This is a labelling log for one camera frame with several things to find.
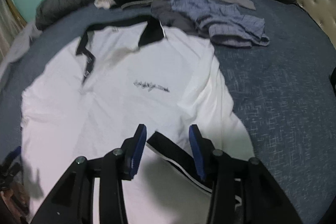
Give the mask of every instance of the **mattress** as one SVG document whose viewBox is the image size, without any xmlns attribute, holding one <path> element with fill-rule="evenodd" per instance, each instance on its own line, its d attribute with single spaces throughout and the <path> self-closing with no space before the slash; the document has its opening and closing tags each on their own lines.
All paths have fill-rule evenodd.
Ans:
<svg viewBox="0 0 336 224">
<path fill-rule="evenodd" d="M 265 19 L 270 45 L 215 46 L 215 54 L 256 155 L 303 222 L 316 224 L 336 195 L 336 97 L 328 80 L 336 51 L 300 7 L 252 1 L 256 11 L 242 12 Z M 148 8 L 98 10 L 89 5 L 46 29 L 13 65 L 0 95 L 0 160 L 21 143 L 21 93 L 63 46 L 92 23 L 149 13 Z"/>
</svg>

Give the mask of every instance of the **metal bolt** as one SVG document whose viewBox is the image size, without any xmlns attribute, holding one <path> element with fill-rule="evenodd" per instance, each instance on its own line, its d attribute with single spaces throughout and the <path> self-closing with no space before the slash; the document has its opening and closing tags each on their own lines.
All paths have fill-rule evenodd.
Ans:
<svg viewBox="0 0 336 224">
<path fill-rule="evenodd" d="M 258 165 L 260 163 L 260 160 L 258 158 L 250 158 L 250 162 L 253 164 L 253 165 Z"/>
<path fill-rule="evenodd" d="M 84 161 L 85 161 L 85 157 L 83 157 L 83 156 L 80 156 L 80 157 L 76 158 L 76 162 L 78 164 L 82 164 Z"/>
<path fill-rule="evenodd" d="M 220 149 L 215 149 L 215 150 L 212 151 L 212 154 L 214 156 L 220 157 L 221 155 L 223 155 L 223 151 L 220 150 Z"/>
<path fill-rule="evenodd" d="M 121 148 L 116 148 L 115 150 L 112 151 L 113 155 L 115 156 L 120 156 L 122 155 L 124 152 Z"/>
</svg>

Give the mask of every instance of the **bed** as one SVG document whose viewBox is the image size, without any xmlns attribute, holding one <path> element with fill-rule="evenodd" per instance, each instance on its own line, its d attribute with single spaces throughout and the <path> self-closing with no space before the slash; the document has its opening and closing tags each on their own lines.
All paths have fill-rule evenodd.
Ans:
<svg viewBox="0 0 336 224">
<path fill-rule="evenodd" d="M 316 224 L 336 195 L 336 97 L 328 79 L 336 66 L 330 41 L 334 30 L 325 27 L 329 38 L 316 23 L 321 23 L 321 14 L 303 9 L 305 0 L 298 0 L 301 7 L 277 0 L 251 1 L 256 11 L 242 11 L 265 19 L 270 45 L 237 49 L 214 44 L 215 55 L 235 103 L 234 113 L 248 130 L 256 156 L 303 223 Z M 44 29 L 11 65 L 1 91 L 0 160 L 21 143 L 22 92 L 55 54 L 92 23 L 150 13 L 149 8 L 104 10 L 89 4 Z"/>
</svg>

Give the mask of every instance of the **white polo shirt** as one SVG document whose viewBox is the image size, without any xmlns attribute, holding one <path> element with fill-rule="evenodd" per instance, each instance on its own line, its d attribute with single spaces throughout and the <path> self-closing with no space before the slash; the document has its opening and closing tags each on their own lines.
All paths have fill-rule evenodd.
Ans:
<svg viewBox="0 0 336 224">
<path fill-rule="evenodd" d="M 189 154 L 195 123 L 216 148 L 244 160 L 253 156 L 210 41 L 169 27 L 162 38 L 158 23 L 147 19 L 74 39 L 23 92 L 22 159 L 32 216 L 76 157 L 104 156 L 139 123 L 148 138 L 159 131 Z M 129 223 L 205 223 L 209 195 L 148 147 L 123 189 Z"/>
</svg>

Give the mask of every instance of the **curtain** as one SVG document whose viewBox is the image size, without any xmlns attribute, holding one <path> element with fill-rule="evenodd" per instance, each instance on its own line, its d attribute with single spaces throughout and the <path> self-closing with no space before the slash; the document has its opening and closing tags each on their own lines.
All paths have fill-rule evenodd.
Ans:
<svg viewBox="0 0 336 224">
<path fill-rule="evenodd" d="M 0 63 L 22 29 L 23 25 L 15 20 L 6 0 L 0 0 Z"/>
</svg>

